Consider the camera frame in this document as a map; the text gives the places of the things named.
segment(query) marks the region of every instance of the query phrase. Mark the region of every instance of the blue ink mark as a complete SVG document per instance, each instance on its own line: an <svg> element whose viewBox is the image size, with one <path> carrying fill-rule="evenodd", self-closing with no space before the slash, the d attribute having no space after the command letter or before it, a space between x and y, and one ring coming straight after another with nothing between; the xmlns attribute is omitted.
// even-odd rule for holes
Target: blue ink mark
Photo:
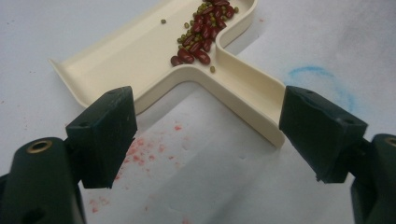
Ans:
<svg viewBox="0 0 396 224"><path fill-rule="evenodd" d="M319 66L305 66L291 70L285 85L297 86L322 95L348 112L356 112L355 97L336 76Z"/></svg>

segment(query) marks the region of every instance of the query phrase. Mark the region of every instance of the plastic tray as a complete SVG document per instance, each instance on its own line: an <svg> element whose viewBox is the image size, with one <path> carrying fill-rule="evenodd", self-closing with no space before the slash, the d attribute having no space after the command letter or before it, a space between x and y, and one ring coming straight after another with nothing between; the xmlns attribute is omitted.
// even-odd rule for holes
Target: plastic tray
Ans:
<svg viewBox="0 0 396 224"><path fill-rule="evenodd" d="M163 1L70 59L49 61L83 106L106 91L130 85L137 114L177 84L197 82L273 145L281 147L285 138L277 126L285 86L224 49L252 23L257 0L230 2L240 11L216 38L209 54L210 65L170 64L177 53L176 40L186 32L184 22L201 3L196 0ZM216 67L214 74L209 71L211 65Z"/></svg>

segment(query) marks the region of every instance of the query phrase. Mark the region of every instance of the cream plastic tray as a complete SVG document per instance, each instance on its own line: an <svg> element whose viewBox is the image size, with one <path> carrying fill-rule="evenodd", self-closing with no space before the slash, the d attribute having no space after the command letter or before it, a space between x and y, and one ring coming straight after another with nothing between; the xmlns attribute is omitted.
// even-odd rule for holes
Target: cream plastic tray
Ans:
<svg viewBox="0 0 396 224"><path fill-rule="evenodd" d="M253 20L257 0L231 0L239 13L227 21L209 54L216 73L199 62L172 67L177 38L186 32L201 1L163 1L112 35L70 59L49 60L68 89L83 106L104 92L130 85L136 114L143 112L177 84L197 82L276 147L284 143L277 128L285 86L242 62L224 48L246 31Z"/></svg>

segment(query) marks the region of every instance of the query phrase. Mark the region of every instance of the white table surface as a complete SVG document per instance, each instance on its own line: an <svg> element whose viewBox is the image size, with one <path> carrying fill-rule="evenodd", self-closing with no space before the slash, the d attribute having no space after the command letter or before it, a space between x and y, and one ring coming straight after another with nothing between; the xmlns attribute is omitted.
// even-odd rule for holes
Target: white table surface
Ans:
<svg viewBox="0 0 396 224"><path fill-rule="evenodd" d="M65 139L84 109L47 59L73 56L157 2L0 2L0 175L25 143ZM227 49L363 119L371 140L396 134L395 21L392 0L261 0ZM113 189L82 191L89 223L353 223L353 176L316 182L289 141L274 149L198 85L177 86L137 119L148 154L124 163Z"/></svg>

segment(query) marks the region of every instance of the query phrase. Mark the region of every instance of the white surface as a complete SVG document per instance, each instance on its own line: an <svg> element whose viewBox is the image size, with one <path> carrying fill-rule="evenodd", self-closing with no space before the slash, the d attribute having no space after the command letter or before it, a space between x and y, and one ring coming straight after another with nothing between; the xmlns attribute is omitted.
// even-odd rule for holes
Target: white surface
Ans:
<svg viewBox="0 0 396 224"><path fill-rule="evenodd" d="M64 125L83 110L47 59L74 55L157 2L0 3L0 175L8 172L13 153L23 144L45 136L66 138ZM371 140L376 133L396 133L395 12L392 0L263 0L252 27L229 50L269 75L317 91L351 111L369 124L366 137ZM175 161L169 160L172 155L156 154L148 160L150 175L132 163L113 190L84 190L90 223L108 223L102 216L113 223L160 218L161 223L353 223L351 178L345 185L317 183L288 141L280 150L271 149L207 92L189 85L171 91L156 105L158 110L152 107L138 117L139 136L157 144L161 133L156 128L173 129L164 140L176 153ZM205 108L209 114L200 114L206 104L211 105ZM192 119L193 111L208 120ZM174 129L177 121L180 132ZM225 129L204 138L205 130L195 127L205 122ZM184 152L187 133L196 142ZM250 162L235 163L242 160L239 150ZM94 202L99 203L95 213Z"/></svg>

